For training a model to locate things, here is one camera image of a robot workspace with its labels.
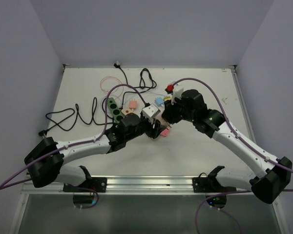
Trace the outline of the beige power strip red sockets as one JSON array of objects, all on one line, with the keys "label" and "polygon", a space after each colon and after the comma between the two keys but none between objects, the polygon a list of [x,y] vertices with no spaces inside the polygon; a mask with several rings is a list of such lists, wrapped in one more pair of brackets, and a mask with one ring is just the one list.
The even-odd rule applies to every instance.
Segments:
[{"label": "beige power strip red sockets", "polygon": [[131,110],[130,108],[122,108],[121,109],[121,112],[123,114],[124,117],[128,116],[128,115],[131,115],[134,113],[133,110]]}]

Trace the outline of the green power strip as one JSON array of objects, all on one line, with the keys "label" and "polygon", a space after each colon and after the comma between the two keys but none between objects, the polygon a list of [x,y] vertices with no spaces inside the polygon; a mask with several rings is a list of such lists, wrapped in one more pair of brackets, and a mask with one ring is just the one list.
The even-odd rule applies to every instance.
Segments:
[{"label": "green power strip", "polygon": [[109,97],[107,99],[107,107],[108,107],[110,113],[112,114],[112,117],[113,117],[115,123],[118,124],[124,118],[124,115],[121,112],[118,105],[116,104],[114,98]]}]

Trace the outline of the pink USB charger cube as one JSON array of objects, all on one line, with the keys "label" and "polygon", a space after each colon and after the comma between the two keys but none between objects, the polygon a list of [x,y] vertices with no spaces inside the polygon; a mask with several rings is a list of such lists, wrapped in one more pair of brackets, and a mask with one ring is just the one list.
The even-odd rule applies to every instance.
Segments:
[{"label": "pink USB charger cube", "polygon": [[129,101],[129,109],[136,110],[137,109],[137,101],[136,100],[130,100]]}]

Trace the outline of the blue USB charger cube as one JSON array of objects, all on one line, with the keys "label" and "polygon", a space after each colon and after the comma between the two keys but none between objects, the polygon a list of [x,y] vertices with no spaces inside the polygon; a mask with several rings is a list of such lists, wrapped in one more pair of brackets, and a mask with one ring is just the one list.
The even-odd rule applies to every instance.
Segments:
[{"label": "blue USB charger cube", "polygon": [[157,97],[154,102],[157,106],[161,107],[164,106],[165,101],[162,97]]}]

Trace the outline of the pink socket adapter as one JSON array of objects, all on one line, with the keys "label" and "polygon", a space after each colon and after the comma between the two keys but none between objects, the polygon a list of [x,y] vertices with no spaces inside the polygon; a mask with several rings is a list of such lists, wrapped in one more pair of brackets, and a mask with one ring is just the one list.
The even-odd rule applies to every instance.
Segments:
[{"label": "pink socket adapter", "polygon": [[170,133],[170,129],[164,129],[160,135],[163,136],[163,137],[167,137]]}]

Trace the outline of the beige cube socket adapter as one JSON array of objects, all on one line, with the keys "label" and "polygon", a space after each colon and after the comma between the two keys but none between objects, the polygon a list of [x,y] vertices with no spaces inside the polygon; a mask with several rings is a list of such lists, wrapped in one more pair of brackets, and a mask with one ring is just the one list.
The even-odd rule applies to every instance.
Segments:
[{"label": "beige cube socket adapter", "polygon": [[164,120],[162,117],[159,117],[158,120],[160,121],[161,125],[164,126],[166,129],[171,128],[171,124]]}]

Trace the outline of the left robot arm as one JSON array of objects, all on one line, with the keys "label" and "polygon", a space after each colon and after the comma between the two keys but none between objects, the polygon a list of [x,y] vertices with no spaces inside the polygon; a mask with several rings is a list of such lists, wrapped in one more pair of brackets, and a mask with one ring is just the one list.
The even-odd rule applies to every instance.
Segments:
[{"label": "left robot arm", "polygon": [[143,134],[155,139],[165,129],[155,119],[129,114],[102,134],[75,141],[43,139],[24,159],[34,187],[42,188],[53,182],[77,187],[80,191],[94,189],[93,179],[85,166],[71,166],[78,159],[113,153]]}]

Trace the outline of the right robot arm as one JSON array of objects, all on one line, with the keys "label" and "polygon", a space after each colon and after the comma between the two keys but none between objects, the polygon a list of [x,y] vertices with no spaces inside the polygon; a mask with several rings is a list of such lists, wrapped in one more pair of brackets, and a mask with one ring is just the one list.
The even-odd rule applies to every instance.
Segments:
[{"label": "right robot arm", "polygon": [[277,158],[241,134],[223,113],[209,109],[201,93],[195,89],[167,88],[171,100],[165,101],[162,118],[169,124],[181,120],[193,124],[195,129],[227,147],[251,169],[244,173],[224,166],[216,167],[208,175],[212,191],[223,187],[250,190],[261,201],[271,204],[291,180],[292,162],[287,157]]}]

